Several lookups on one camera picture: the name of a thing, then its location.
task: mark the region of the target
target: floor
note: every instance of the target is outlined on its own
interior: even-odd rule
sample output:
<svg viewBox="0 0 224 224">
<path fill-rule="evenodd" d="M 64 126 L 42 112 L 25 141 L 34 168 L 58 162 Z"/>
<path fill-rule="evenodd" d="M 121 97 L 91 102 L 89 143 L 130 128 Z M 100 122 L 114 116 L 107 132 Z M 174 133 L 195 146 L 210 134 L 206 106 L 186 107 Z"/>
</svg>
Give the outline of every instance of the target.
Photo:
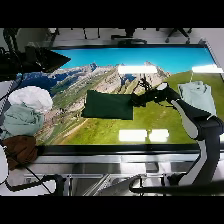
<svg viewBox="0 0 224 224">
<path fill-rule="evenodd" d="M 20 48 L 23 48 L 28 42 L 31 41 L 42 41 L 43 35 L 28 35 L 29 30 L 24 30 L 23 33 L 18 36 L 20 39 Z M 100 39 L 97 38 L 97 29 L 96 28 L 86 28 L 86 35 L 88 40 L 84 39 L 83 30 L 81 28 L 74 28 L 71 30 L 70 28 L 59 28 L 60 35 L 57 35 L 55 38 L 55 43 L 57 45 L 61 43 L 69 43 L 72 45 L 80 45 L 80 44 L 89 44 L 91 41 L 95 41 L 98 44 L 105 43 L 105 41 L 110 40 L 110 36 L 112 34 L 117 35 L 125 35 L 124 30 L 114 29 L 114 28 L 102 28 L 100 29 Z M 155 28 L 147 28 L 143 30 L 139 28 L 134 33 L 135 38 L 147 38 L 150 43 L 163 43 L 166 39 L 166 36 L 169 32 L 169 29 L 161 28 L 160 31 L 156 31 Z M 194 28 L 191 36 L 191 43 L 196 43 L 200 38 L 206 38 L 209 42 L 212 50 L 222 68 L 224 68 L 224 28 Z M 181 36 L 178 32 L 175 33 L 174 38 L 170 39 L 170 43 L 177 42 L 185 42 L 186 39 Z M 4 40 L 2 39 L 2 35 L 0 32 L 0 45 L 4 46 Z M 224 166 L 223 162 L 220 162 L 220 168 L 217 169 L 217 178 L 223 178 L 224 175 L 220 171 Z M 133 172 L 133 173 L 141 173 L 151 171 L 153 172 L 153 166 L 150 164 L 120 164 L 118 167 L 116 165 L 108 165 L 108 164 L 31 164 L 29 166 L 35 173 L 37 174 L 67 174 L 67 173 L 99 173 L 99 172 Z M 176 164 L 174 170 L 176 171 L 186 171 L 186 168 L 189 167 L 189 164 L 181 165 Z M 167 164 L 161 164 L 160 170 L 167 171 L 166 169 L 170 169 L 169 166 L 167 168 Z M 10 171 L 9 174 L 9 183 L 11 185 L 17 185 L 23 183 L 23 175 L 28 172 L 24 169 L 22 170 L 14 170 Z M 81 188 L 85 188 L 83 183 L 80 183 Z"/>
</svg>

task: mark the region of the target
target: dark green cloth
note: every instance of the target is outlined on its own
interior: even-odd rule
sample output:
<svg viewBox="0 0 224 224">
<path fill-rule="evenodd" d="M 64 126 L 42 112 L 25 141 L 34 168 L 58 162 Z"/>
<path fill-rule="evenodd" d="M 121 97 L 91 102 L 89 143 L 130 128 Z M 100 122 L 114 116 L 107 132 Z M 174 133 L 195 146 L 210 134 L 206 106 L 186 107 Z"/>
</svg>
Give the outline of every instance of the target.
<svg viewBox="0 0 224 224">
<path fill-rule="evenodd" d="M 82 117 L 133 120 L 131 95 L 88 90 Z"/>
</svg>

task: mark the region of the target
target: pile of clothes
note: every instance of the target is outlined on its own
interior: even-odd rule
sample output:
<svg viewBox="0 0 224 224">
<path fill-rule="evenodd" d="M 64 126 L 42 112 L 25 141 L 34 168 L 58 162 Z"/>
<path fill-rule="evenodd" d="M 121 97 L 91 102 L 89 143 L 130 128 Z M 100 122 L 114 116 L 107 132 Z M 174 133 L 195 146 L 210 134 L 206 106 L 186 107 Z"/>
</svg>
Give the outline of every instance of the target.
<svg viewBox="0 0 224 224">
<path fill-rule="evenodd" d="M 21 164 L 37 158 L 36 139 L 33 137 L 44 124 L 44 114 L 52 109 L 53 101 L 47 90 L 28 86 L 12 92 L 8 101 L 10 108 L 4 113 L 0 127 L 0 138 L 11 156 Z M 13 170 L 18 162 L 7 155 L 9 169 Z"/>
</svg>

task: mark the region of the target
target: green towel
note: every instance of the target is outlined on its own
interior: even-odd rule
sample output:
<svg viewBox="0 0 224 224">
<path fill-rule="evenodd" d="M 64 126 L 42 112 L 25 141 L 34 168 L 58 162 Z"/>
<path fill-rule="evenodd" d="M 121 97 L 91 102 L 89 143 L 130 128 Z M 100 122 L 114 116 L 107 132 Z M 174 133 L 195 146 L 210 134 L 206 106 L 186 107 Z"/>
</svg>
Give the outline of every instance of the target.
<svg viewBox="0 0 224 224">
<path fill-rule="evenodd" d="M 44 115 L 25 105 L 12 105 L 5 113 L 1 139 L 17 135 L 33 136 L 43 127 Z"/>
<path fill-rule="evenodd" d="M 87 91 L 83 117 L 133 120 L 133 106 L 130 94 L 99 93 Z"/>
</svg>

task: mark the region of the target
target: blue sky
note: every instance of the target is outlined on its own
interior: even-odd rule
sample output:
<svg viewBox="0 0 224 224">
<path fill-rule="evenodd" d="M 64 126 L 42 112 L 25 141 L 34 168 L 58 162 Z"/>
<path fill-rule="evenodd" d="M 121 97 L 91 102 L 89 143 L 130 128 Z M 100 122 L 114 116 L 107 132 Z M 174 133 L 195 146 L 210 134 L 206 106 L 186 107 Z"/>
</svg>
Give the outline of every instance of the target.
<svg viewBox="0 0 224 224">
<path fill-rule="evenodd" d="M 96 62 L 105 65 L 143 65 L 149 61 L 173 74 L 191 70 L 192 66 L 213 64 L 206 48 L 160 47 L 160 48 L 98 48 L 54 50 L 71 58 L 62 68 L 72 68 Z"/>
</svg>

